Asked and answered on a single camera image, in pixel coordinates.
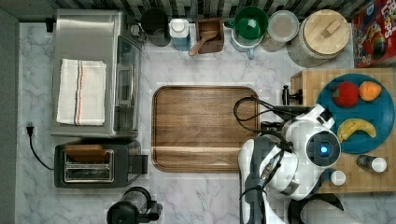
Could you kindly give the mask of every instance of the wooden spoon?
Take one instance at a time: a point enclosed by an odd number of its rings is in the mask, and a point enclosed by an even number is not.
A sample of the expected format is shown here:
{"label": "wooden spoon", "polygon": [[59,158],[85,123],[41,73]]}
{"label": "wooden spoon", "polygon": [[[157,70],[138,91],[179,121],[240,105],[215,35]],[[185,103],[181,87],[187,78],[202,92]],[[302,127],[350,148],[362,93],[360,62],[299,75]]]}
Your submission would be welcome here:
{"label": "wooden spoon", "polygon": [[192,47],[189,51],[189,55],[190,56],[194,56],[195,54],[197,54],[198,50],[200,50],[200,48],[202,47],[202,45],[210,40],[216,37],[216,35],[218,35],[218,31],[204,31],[200,33],[201,35],[201,40],[198,41],[194,47]]}

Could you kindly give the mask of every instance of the stainless steel appliance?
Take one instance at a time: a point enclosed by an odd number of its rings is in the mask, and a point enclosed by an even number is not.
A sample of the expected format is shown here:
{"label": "stainless steel appliance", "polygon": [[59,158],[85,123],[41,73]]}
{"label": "stainless steel appliance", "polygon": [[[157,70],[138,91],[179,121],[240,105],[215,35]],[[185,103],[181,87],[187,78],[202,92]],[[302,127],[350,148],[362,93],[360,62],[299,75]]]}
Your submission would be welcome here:
{"label": "stainless steel appliance", "polygon": [[[69,146],[100,146],[105,161],[78,161],[65,153]],[[124,188],[148,172],[148,156],[140,155],[137,141],[89,139],[59,145],[55,148],[54,182],[57,188],[107,189]]]}
{"label": "stainless steel appliance", "polygon": [[[134,137],[137,135],[141,43],[131,24],[117,10],[59,9],[52,80],[52,135]],[[56,121],[62,59],[106,64],[105,122],[74,126]]]}

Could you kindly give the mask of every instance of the wall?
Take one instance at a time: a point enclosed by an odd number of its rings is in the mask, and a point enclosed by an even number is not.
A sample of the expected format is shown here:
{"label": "wall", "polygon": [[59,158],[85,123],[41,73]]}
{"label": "wall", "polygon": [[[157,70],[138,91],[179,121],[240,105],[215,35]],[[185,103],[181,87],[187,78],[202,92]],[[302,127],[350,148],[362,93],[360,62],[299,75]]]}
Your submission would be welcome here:
{"label": "wall", "polygon": [[233,18],[243,7],[256,6],[272,15],[277,10],[289,10],[304,19],[311,13],[329,8],[348,20],[370,6],[374,0],[49,0],[55,8],[121,8],[137,20],[151,8],[162,8],[169,17],[190,21],[206,17]]}
{"label": "wall", "polygon": [[0,8],[0,222],[14,223],[19,22]]}
{"label": "wall", "polygon": [[50,0],[0,0],[0,8],[23,21],[44,21],[52,17],[54,8]]}

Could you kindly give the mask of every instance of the wooden tray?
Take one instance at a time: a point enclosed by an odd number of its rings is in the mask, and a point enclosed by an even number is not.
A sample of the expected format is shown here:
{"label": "wooden tray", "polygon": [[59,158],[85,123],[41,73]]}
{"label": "wooden tray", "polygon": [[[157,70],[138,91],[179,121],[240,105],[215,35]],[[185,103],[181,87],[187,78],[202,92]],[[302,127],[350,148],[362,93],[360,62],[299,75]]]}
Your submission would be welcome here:
{"label": "wooden tray", "polygon": [[[166,172],[238,172],[238,153],[254,133],[233,116],[235,103],[257,93],[247,87],[165,86],[153,96],[151,156]],[[239,107],[239,116],[259,112],[257,104]],[[259,119],[245,122],[258,129]]]}
{"label": "wooden tray", "polygon": [[[388,90],[393,102],[396,102],[392,68],[304,70],[291,77],[291,93],[303,89],[304,105],[314,105],[321,90],[329,81],[350,73],[364,74],[375,78]],[[356,163],[359,155],[341,153],[340,160],[333,168],[346,174],[346,183],[337,187],[332,182],[326,181],[318,193],[396,191],[396,150],[394,146],[396,146],[396,128],[393,127],[389,137],[382,145],[365,153],[382,157],[387,161],[388,168],[381,174],[360,168]]]}

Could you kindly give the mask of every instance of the dish towel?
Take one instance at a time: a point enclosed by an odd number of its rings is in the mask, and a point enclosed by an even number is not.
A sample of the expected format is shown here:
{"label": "dish towel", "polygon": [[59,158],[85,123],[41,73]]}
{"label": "dish towel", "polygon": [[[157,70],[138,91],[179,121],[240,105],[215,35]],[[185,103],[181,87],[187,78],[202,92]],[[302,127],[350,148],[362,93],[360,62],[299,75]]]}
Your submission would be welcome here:
{"label": "dish towel", "polygon": [[105,88],[105,63],[63,59],[56,121],[72,125],[103,125]]}

